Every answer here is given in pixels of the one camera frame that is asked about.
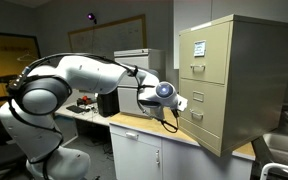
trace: chair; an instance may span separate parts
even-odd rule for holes
[[[0,120],[0,171],[9,170],[4,174],[4,177],[6,177],[19,170],[32,179],[32,176],[26,170],[26,155],[17,144],[8,143],[10,140],[12,138]]]

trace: countertop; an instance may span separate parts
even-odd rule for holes
[[[172,112],[168,109],[164,109],[165,119],[176,125],[176,119],[174,118]],[[155,119],[147,119],[143,117],[130,116],[123,113],[118,113],[109,118],[109,123],[123,126],[126,128],[132,128],[134,130],[142,131],[145,133],[161,136],[163,138],[172,139],[181,141],[184,143],[200,146],[195,140],[191,137],[184,134],[181,130],[178,130],[176,133],[170,133],[164,129],[161,123]],[[235,151],[232,152],[232,155],[239,156],[242,158],[255,160],[255,153],[253,150],[252,143],[247,143]]]

